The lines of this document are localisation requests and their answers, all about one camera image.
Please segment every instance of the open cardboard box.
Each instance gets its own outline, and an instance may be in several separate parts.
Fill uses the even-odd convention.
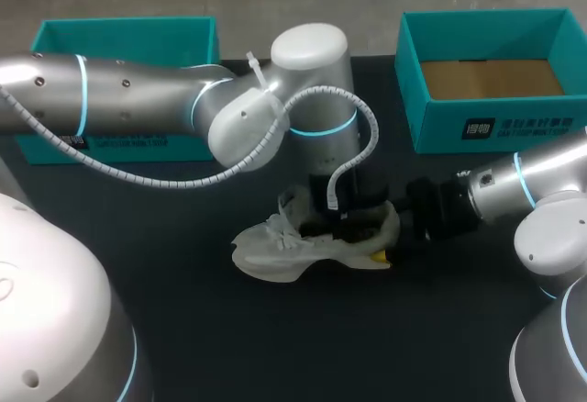
[[[567,9],[406,13],[395,69],[417,152],[517,151],[587,124]]]

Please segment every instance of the robotic arm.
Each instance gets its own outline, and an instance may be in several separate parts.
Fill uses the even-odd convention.
[[[291,127],[295,136],[306,138],[298,145],[316,186],[316,200],[328,197],[329,208],[338,210],[338,178],[362,162],[378,139],[374,115],[351,93],[346,37],[325,24],[293,28],[275,40],[271,59],[261,70],[251,55],[254,73],[236,78],[216,65],[162,69],[42,53],[5,58],[0,61],[0,85],[21,105],[14,99],[9,103],[7,94],[0,98],[0,133],[33,128],[98,171],[137,184],[182,189],[218,183],[261,167],[275,155]],[[27,113],[24,107],[32,111]],[[363,153],[358,110],[371,126],[371,141]],[[199,181],[156,181],[93,162],[51,134],[137,132],[205,138],[215,158],[228,169]],[[325,178],[327,192],[317,188]],[[342,195],[357,194],[352,179],[341,181],[348,185],[339,187]],[[341,199],[343,209],[350,203]]]
[[[515,251],[556,301],[515,341],[509,375],[516,402],[587,400],[586,192],[585,128],[439,186],[426,179],[408,185],[404,204],[431,239],[527,214],[515,233]]]

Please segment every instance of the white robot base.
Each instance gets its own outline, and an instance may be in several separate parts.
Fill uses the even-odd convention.
[[[102,265],[0,195],[2,402],[151,402],[150,369]]]

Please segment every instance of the screw hole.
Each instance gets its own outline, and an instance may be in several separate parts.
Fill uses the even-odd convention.
[[[491,174],[485,174],[481,177],[481,184],[490,184],[493,181],[493,176]]]
[[[39,386],[39,375],[33,370],[26,370],[22,374],[22,382],[29,388],[37,388]]]

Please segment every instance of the brown cardboard bottom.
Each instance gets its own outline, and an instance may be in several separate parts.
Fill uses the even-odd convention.
[[[433,99],[564,95],[546,60],[421,62]]]

